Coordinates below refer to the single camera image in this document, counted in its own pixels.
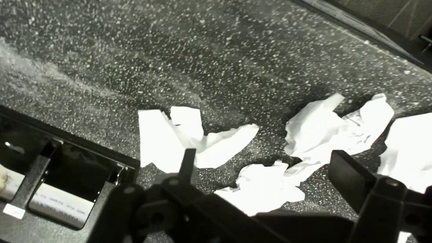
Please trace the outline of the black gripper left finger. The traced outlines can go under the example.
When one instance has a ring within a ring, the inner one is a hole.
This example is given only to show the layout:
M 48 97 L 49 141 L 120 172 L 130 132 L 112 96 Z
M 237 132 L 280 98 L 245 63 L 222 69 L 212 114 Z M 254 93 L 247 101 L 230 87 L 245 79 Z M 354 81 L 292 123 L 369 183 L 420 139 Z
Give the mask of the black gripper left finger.
M 185 183 L 189 183 L 192 179 L 192 174 L 195 170 L 195 160 L 196 160 L 196 150 L 187 148 L 184 152 L 184 158 L 180 168 L 180 178 Z

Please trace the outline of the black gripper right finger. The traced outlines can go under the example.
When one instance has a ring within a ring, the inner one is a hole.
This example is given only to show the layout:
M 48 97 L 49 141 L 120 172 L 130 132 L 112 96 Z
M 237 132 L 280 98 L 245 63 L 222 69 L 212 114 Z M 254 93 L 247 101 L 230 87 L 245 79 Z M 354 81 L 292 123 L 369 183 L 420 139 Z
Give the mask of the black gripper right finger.
M 361 212 L 363 202 L 377 182 L 372 171 L 343 150 L 331 152 L 328 178 L 357 213 Z

